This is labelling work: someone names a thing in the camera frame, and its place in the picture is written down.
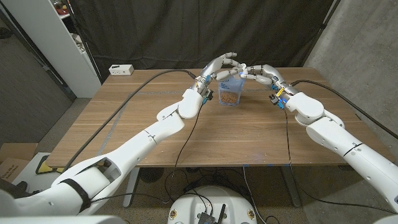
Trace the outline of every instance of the cardboard box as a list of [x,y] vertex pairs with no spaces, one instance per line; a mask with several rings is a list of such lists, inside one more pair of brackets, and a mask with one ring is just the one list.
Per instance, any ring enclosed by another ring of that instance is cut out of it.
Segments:
[[7,158],[30,161],[37,147],[37,143],[4,143],[0,149],[0,163]]
[[0,178],[11,183],[28,163],[23,159],[7,158],[0,164]]

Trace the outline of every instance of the white box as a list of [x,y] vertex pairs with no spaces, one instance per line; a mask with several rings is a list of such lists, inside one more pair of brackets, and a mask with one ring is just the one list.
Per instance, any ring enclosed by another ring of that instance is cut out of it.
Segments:
[[132,65],[112,65],[109,68],[111,75],[131,75],[133,71]]

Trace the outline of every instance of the wooden table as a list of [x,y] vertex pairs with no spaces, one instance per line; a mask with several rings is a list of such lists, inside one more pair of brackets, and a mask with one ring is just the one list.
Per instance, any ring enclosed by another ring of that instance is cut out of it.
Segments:
[[[72,127],[47,159],[52,167],[63,167],[80,146],[115,111],[140,84],[161,70],[135,70],[131,76],[110,76],[88,103]],[[192,69],[198,75],[200,69]],[[287,83],[308,79],[328,85],[314,68],[278,68]],[[144,87],[75,161],[117,149],[139,131],[156,122],[157,113],[180,101],[193,80],[181,72],[162,75]],[[334,93],[309,83],[297,89],[321,101],[325,108],[339,116],[346,129],[389,160],[393,155],[375,134],[355,115],[347,103]],[[214,98],[200,111],[198,124],[185,146],[179,167],[198,166],[284,166],[289,163],[285,130],[285,114],[272,105],[273,93],[252,80],[246,80],[238,106],[221,106],[218,84],[211,83]],[[335,153],[316,144],[305,128],[288,112],[289,139],[294,165],[341,165]],[[184,120],[185,127],[161,142],[139,163],[139,167],[171,167],[192,130],[195,119]]]

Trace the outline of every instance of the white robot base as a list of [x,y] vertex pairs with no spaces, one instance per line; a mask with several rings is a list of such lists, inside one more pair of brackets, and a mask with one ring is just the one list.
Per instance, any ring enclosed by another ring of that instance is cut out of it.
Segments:
[[168,217],[168,224],[254,224],[257,223],[252,205],[237,192],[226,187],[209,185],[190,190],[178,198],[172,205]]

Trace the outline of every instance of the robotic arm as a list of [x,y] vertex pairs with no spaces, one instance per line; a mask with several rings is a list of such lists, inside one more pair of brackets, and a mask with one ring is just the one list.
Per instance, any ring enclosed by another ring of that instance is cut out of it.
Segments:
[[242,64],[240,70],[241,78],[270,80],[277,91],[270,96],[271,102],[290,112],[297,111],[295,119],[306,127],[310,138],[341,156],[398,212],[398,167],[394,163],[347,132],[342,120],[325,110],[319,101],[286,84],[275,68],[269,65],[246,68]]
[[87,159],[60,175],[51,188],[26,198],[14,199],[0,190],[0,215],[4,217],[90,215],[107,200],[92,200],[115,193],[124,178],[165,138],[184,127],[182,119],[194,118],[200,106],[212,99],[208,89],[223,64],[239,66],[224,54],[206,66],[194,84],[182,95],[183,100],[163,109],[157,122],[141,131],[116,150]]
[[[92,200],[115,193],[124,178],[165,138],[184,127],[183,119],[194,118],[200,106],[212,99],[208,89],[212,80],[222,81],[232,75],[272,85],[277,91],[270,99],[274,105],[297,111],[295,119],[306,127],[315,142],[339,154],[387,202],[398,211],[398,167],[356,139],[345,130],[342,120],[325,110],[323,105],[286,84],[279,72],[269,65],[246,67],[227,53],[212,60],[185,91],[183,100],[163,109],[157,122],[141,131],[116,150],[87,159],[68,169],[51,188],[26,198],[14,199],[0,190],[0,216],[90,215],[107,200]],[[218,72],[222,65],[232,70]]]

